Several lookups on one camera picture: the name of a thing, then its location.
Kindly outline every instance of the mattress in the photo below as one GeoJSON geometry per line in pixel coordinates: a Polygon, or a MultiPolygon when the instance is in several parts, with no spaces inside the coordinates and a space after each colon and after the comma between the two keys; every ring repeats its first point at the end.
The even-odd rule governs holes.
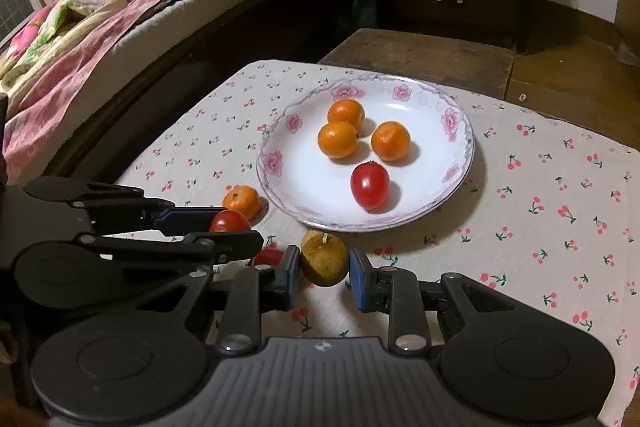
{"type": "Polygon", "coordinates": [[[151,63],[244,1],[179,0],[133,28],[98,63],[46,146],[22,170],[17,182],[41,175],[73,133],[151,63]]]}

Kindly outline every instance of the tangerine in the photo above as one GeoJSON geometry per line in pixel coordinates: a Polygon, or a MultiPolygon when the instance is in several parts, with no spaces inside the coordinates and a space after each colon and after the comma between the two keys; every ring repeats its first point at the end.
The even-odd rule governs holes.
{"type": "Polygon", "coordinates": [[[392,162],[407,155],[411,145],[409,131],[398,122],[381,123],[371,136],[371,148],[381,160],[392,162]]]}
{"type": "Polygon", "coordinates": [[[318,133],[318,147],[329,158],[346,158],[358,146],[358,133],[345,121],[330,122],[318,133]]]}
{"type": "Polygon", "coordinates": [[[360,132],[364,121],[364,109],[355,100],[338,100],[329,108],[326,121],[346,121],[355,127],[356,132],[360,132]]]}
{"type": "Polygon", "coordinates": [[[260,196],[253,187],[236,185],[222,200],[222,206],[229,210],[237,210],[247,219],[254,219],[260,212],[260,196]]]}

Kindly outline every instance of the cherry tomato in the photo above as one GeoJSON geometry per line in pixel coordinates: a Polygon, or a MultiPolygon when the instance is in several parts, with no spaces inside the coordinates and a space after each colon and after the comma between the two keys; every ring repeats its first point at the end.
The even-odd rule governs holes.
{"type": "Polygon", "coordinates": [[[358,165],[351,173],[351,193],[359,206],[376,210],[389,194],[389,174],[376,162],[358,165]]]}
{"type": "Polygon", "coordinates": [[[284,252],[279,248],[271,248],[266,247],[260,250],[260,253],[254,257],[251,261],[251,266],[256,266],[257,264],[268,264],[269,266],[277,266],[280,264],[280,260],[284,252]]]}
{"type": "Polygon", "coordinates": [[[251,223],[242,212],[237,210],[219,212],[209,227],[209,232],[237,232],[238,230],[251,230],[251,223]]]}

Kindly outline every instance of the yellow pear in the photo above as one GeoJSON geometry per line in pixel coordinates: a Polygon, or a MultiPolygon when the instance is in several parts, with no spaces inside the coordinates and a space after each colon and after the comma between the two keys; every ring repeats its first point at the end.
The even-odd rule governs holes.
{"type": "Polygon", "coordinates": [[[349,252],[335,235],[316,233],[302,246],[300,267],[310,283],[333,286],[349,272],[349,252]]]}
{"type": "Polygon", "coordinates": [[[305,244],[309,239],[311,239],[315,235],[318,235],[319,233],[324,233],[324,232],[320,232],[320,230],[307,230],[305,232],[305,235],[302,236],[302,241],[300,241],[300,250],[305,248],[305,244]]]}

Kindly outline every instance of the cherry print tablecloth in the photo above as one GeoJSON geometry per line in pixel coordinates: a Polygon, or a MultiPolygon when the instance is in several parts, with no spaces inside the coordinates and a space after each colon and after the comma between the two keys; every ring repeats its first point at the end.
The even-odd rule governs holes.
{"type": "MultiPolygon", "coordinates": [[[[158,137],[119,182],[193,206],[220,204],[232,185],[260,191],[256,155],[267,124],[302,92],[358,73],[277,60],[249,64],[158,137]]],[[[640,384],[640,154],[487,96],[442,89],[474,128],[476,154],[465,181],[413,223],[343,240],[365,249],[374,266],[406,268],[421,280],[459,271],[596,336],[616,364],[600,418],[619,425],[640,384]]],[[[273,205],[255,228],[279,246],[299,244],[306,230],[273,205]]],[[[242,266],[221,266],[216,277],[242,266]]],[[[265,335],[386,339],[385,315],[358,313],[348,281],[331,288],[303,282],[296,309],[266,314],[262,324],[265,335]]],[[[430,325],[441,338],[435,321],[430,325]]]]}

